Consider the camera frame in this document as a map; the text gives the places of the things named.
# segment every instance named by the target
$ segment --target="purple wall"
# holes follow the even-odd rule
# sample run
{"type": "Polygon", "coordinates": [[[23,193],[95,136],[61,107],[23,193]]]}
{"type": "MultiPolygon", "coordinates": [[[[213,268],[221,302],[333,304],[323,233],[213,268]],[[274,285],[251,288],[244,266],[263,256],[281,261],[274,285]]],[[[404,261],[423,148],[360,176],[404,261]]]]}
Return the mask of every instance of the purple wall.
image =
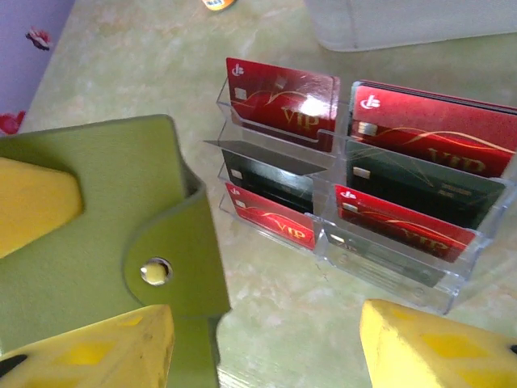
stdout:
{"type": "Polygon", "coordinates": [[[0,136],[17,132],[74,1],[0,0],[0,136]],[[47,32],[51,44],[29,34],[32,27],[47,32]]]}

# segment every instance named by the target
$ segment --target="yellow diamond pattern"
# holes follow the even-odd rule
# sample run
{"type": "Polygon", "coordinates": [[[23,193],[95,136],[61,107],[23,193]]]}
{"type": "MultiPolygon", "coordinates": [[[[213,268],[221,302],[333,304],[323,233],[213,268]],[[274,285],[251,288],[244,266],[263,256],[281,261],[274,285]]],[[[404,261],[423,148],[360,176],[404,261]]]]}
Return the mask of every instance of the yellow diamond pattern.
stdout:
{"type": "Polygon", "coordinates": [[[169,306],[148,306],[19,348],[0,388],[164,388],[174,343],[169,306]]]}
{"type": "Polygon", "coordinates": [[[517,387],[516,338],[382,300],[364,303],[360,334],[373,388],[517,387]]]}

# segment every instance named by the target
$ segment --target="red flower decoration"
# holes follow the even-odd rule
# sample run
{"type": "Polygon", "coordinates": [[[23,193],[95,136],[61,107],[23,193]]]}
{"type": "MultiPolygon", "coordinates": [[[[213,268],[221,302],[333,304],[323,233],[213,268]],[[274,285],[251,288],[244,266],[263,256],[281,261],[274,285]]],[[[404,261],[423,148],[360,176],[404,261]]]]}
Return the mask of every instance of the red flower decoration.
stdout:
{"type": "Polygon", "coordinates": [[[52,39],[45,30],[36,30],[32,27],[25,37],[40,50],[48,51],[52,47],[52,39]]]}
{"type": "Polygon", "coordinates": [[[7,135],[15,135],[18,133],[24,117],[25,111],[21,111],[17,116],[12,113],[0,115],[0,131],[7,135]]]}

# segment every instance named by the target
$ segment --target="card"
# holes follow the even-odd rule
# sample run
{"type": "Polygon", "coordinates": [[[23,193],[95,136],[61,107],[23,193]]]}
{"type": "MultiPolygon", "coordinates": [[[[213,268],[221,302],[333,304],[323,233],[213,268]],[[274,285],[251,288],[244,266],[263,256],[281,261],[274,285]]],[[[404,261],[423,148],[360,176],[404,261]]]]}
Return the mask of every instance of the card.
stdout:
{"type": "Polygon", "coordinates": [[[506,186],[498,181],[348,141],[347,186],[476,229],[506,186]]]}
{"type": "MultiPolygon", "coordinates": [[[[366,238],[357,238],[357,235],[352,233],[351,229],[352,228],[346,228],[344,230],[337,226],[324,225],[329,243],[343,249],[342,257],[331,260],[336,267],[343,267],[343,269],[347,270],[350,266],[354,266],[355,261],[350,260],[350,256],[347,254],[347,252],[351,252],[359,255],[361,259],[367,259],[383,268],[399,273],[427,287],[435,287],[445,276],[445,272],[433,268],[430,265],[420,263],[415,259],[409,259],[397,252],[384,249],[382,246],[366,238]]],[[[370,266],[366,268],[361,266],[361,270],[363,274],[369,273],[371,276],[374,276],[374,278],[378,278],[379,276],[379,274],[376,273],[376,269],[370,266]]]]}
{"type": "Polygon", "coordinates": [[[328,132],[335,130],[339,78],[236,58],[227,58],[226,66],[231,104],[244,120],[234,121],[302,146],[332,150],[328,132]]]}
{"type": "Polygon", "coordinates": [[[313,165],[245,141],[219,141],[230,181],[299,213],[313,212],[313,165]]]}
{"type": "Polygon", "coordinates": [[[517,149],[517,108],[361,81],[349,135],[457,170],[499,177],[517,149]]]}
{"type": "Polygon", "coordinates": [[[336,185],[335,195],[342,219],[450,263],[458,258],[476,236],[471,230],[353,188],[336,185]]]}
{"type": "Polygon", "coordinates": [[[239,217],[292,243],[314,249],[313,220],[309,216],[232,183],[227,183],[226,189],[239,217]]]}

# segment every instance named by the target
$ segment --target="clear acrylic card holder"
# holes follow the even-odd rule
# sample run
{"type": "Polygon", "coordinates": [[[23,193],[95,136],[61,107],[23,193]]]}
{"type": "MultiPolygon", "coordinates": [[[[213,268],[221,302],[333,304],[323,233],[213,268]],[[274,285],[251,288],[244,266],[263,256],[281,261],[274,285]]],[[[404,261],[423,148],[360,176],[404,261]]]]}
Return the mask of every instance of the clear acrylic card holder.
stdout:
{"type": "MultiPolygon", "coordinates": [[[[504,213],[517,197],[515,182],[513,179],[508,179],[517,176],[514,162],[509,165],[503,178],[483,179],[449,167],[437,166],[431,162],[358,143],[354,138],[346,135],[348,112],[346,103],[339,103],[335,132],[319,130],[316,138],[301,137],[295,133],[243,119],[229,100],[227,82],[221,89],[217,104],[226,122],[219,137],[209,143],[258,163],[264,162],[261,156],[263,152],[283,155],[317,167],[316,172],[307,174],[313,181],[313,211],[304,214],[312,220],[314,247],[310,249],[301,247],[271,230],[242,220],[236,212],[231,193],[223,196],[220,203],[222,210],[252,225],[269,238],[301,249],[305,253],[313,253],[336,268],[387,289],[426,310],[440,314],[446,314],[450,310],[461,288],[469,281],[480,254],[494,241],[504,213]],[[329,139],[332,143],[330,152],[318,149],[318,142],[329,141],[329,139]],[[239,149],[239,145],[251,147],[253,152],[250,154],[246,147],[239,149]],[[378,171],[374,172],[373,167],[378,167],[378,171]],[[390,176],[390,168],[392,168],[391,173],[402,171],[403,176],[390,176]],[[382,214],[382,211],[377,212],[383,215],[381,220],[374,219],[373,222],[344,217],[343,212],[351,210],[354,212],[357,209],[353,202],[348,204],[349,206],[345,204],[347,206],[343,208],[343,202],[337,196],[337,188],[349,186],[350,177],[353,175],[359,175],[364,181],[362,185],[356,186],[355,190],[362,192],[361,190],[372,189],[368,195],[377,198],[379,204],[383,204],[384,199],[378,198],[376,194],[383,196],[382,188],[390,186],[389,184],[386,186],[386,182],[378,186],[371,182],[377,176],[387,176],[395,182],[394,186],[400,185],[401,196],[405,195],[404,188],[408,187],[408,192],[411,193],[408,195],[421,190],[422,197],[434,195],[438,198],[442,196],[444,200],[450,198],[452,202],[444,202],[449,207],[455,203],[454,199],[459,197],[463,200],[462,203],[476,210],[477,216],[463,222],[462,217],[468,218],[469,215],[470,208],[467,206],[464,213],[458,216],[458,221],[449,214],[435,213],[432,206],[421,207],[417,201],[403,200],[395,204],[398,208],[389,209],[391,212],[401,212],[394,213],[396,217],[389,218],[386,213],[382,214]],[[441,179],[449,182],[443,188],[437,187],[441,184],[441,179]],[[421,187],[417,184],[419,180],[422,181],[421,187]],[[465,199],[469,196],[472,196],[472,204],[465,199]],[[406,202],[414,205],[416,209],[404,206],[407,205],[406,202]],[[482,202],[482,205],[477,206],[477,202],[482,202]],[[451,219],[444,221],[433,215],[451,219]],[[427,224],[428,219],[432,219],[430,224],[427,224]],[[413,222],[414,225],[411,226],[413,229],[410,228],[409,233],[421,242],[434,244],[439,248],[444,242],[457,240],[458,246],[454,246],[456,250],[452,254],[440,255],[432,249],[423,249],[422,245],[402,238],[400,230],[406,234],[407,228],[406,230],[404,227],[399,228],[398,234],[386,233],[386,229],[377,227],[379,222],[388,225],[404,222],[411,225],[413,222]],[[422,226],[426,234],[419,235],[418,233],[422,231],[422,228],[419,228],[422,226]],[[433,240],[430,237],[433,234],[442,235],[442,239],[433,240]]],[[[274,158],[265,159],[276,167],[274,158]]],[[[223,182],[232,183],[226,166],[221,168],[219,176],[223,182]]],[[[389,194],[392,196],[396,190],[391,188],[390,191],[389,194]]],[[[375,207],[379,206],[376,202],[373,202],[374,205],[370,202],[366,207],[365,203],[362,203],[362,206],[366,210],[384,211],[382,206],[375,207]]]]}

